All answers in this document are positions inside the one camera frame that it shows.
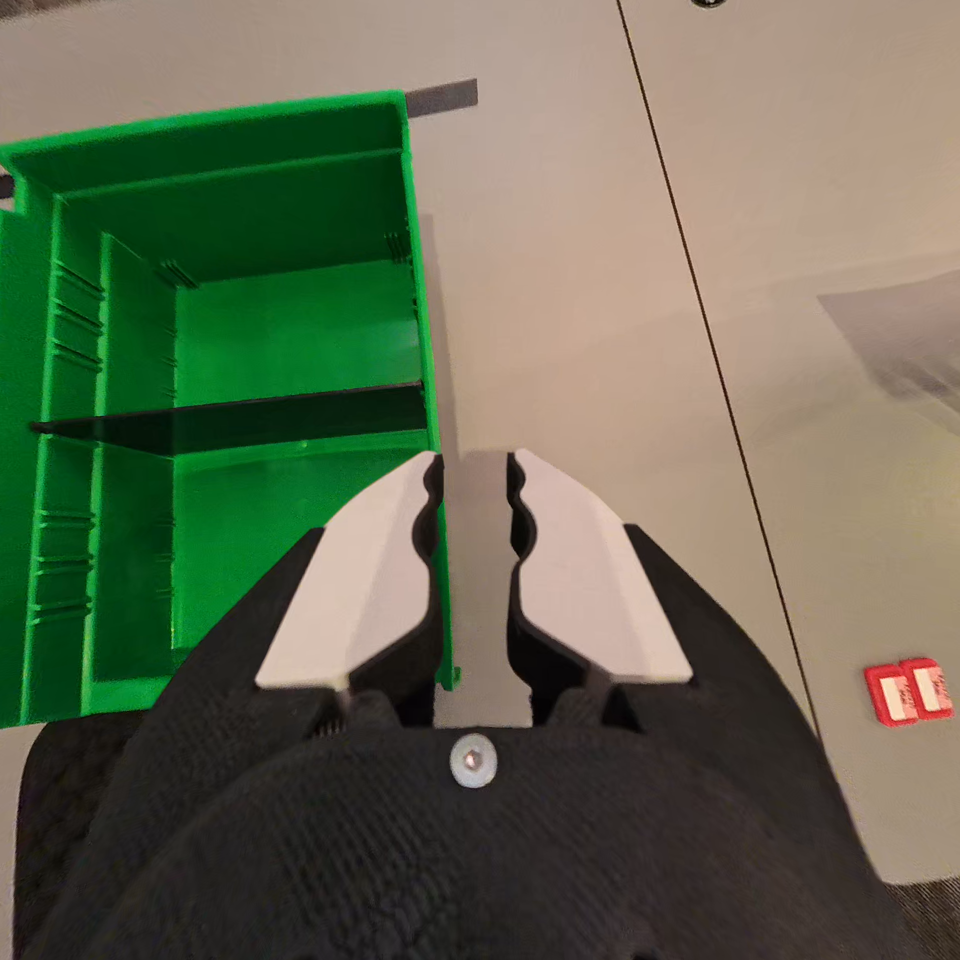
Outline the black bin divider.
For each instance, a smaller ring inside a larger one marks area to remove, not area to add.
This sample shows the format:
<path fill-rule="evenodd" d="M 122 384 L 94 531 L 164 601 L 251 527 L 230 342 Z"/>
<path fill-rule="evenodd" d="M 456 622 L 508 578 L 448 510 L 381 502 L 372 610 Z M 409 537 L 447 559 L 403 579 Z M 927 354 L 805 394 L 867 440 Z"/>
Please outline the black bin divider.
<path fill-rule="evenodd" d="M 39 436 L 160 457 L 425 429 L 421 382 L 33 422 Z"/>

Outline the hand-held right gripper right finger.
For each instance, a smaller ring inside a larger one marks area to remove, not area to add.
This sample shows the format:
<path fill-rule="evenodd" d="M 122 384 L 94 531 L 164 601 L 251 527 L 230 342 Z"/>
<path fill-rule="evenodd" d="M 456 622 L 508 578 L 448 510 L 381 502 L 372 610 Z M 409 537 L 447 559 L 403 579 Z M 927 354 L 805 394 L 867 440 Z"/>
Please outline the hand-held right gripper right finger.
<path fill-rule="evenodd" d="M 526 448 L 507 457 L 507 654 L 534 726 L 570 690 L 605 707 L 617 689 L 682 686 L 693 668 L 620 516 Z"/>

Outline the green plastic bin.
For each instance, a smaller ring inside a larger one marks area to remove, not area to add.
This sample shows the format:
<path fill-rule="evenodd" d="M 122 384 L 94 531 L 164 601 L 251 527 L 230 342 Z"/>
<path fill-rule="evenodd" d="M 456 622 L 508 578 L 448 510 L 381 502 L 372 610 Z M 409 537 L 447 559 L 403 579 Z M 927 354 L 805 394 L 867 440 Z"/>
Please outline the green plastic bin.
<path fill-rule="evenodd" d="M 142 711 L 308 530 L 440 452 L 404 93 L 2 145 L 2 729 Z M 32 423 L 420 382 L 424 429 L 161 457 Z"/>

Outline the grey tape strip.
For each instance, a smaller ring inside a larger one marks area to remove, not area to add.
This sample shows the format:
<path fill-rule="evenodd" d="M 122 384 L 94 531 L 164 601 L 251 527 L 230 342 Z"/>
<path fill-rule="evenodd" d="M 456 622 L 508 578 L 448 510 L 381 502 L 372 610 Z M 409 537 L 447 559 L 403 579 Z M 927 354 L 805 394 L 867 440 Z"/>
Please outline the grey tape strip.
<path fill-rule="evenodd" d="M 463 78 L 407 90 L 404 99 L 409 119 L 472 109 L 478 105 L 478 80 Z"/>

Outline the black elbow pad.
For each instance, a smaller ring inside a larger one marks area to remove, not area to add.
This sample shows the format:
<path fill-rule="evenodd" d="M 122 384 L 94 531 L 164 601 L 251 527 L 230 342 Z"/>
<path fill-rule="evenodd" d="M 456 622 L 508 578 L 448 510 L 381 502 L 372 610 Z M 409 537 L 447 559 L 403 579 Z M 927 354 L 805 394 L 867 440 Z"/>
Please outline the black elbow pad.
<path fill-rule="evenodd" d="M 23 958 L 87 842 L 103 793 L 145 710 L 55 721 L 21 776 L 12 882 L 11 954 Z"/>

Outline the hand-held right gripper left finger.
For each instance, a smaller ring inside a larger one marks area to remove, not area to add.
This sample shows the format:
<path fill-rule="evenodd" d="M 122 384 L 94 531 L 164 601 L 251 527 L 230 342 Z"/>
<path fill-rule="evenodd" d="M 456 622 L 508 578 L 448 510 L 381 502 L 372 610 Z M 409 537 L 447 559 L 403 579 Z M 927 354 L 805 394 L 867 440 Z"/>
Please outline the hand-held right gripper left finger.
<path fill-rule="evenodd" d="M 323 527 L 254 683 L 343 709 L 383 695 L 407 727 L 431 727 L 446 654 L 440 545 L 444 463 L 424 451 L 366 486 Z"/>

